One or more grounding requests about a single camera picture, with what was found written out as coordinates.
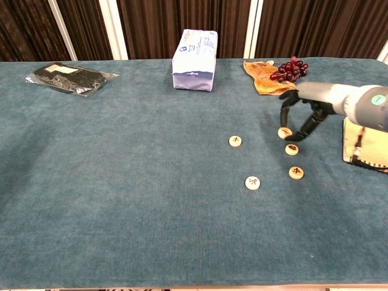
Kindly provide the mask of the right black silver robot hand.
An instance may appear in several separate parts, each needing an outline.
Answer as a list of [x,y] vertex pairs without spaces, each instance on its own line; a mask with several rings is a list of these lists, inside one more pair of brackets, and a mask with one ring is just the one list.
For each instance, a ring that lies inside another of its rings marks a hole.
[[302,82],[295,89],[282,93],[279,96],[283,101],[280,113],[281,127],[287,127],[289,110],[297,102],[309,104],[312,109],[312,115],[303,126],[296,133],[285,137],[285,140],[302,141],[329,115],[344,115],[344,101],[355,89],[355,86],[345,84]]

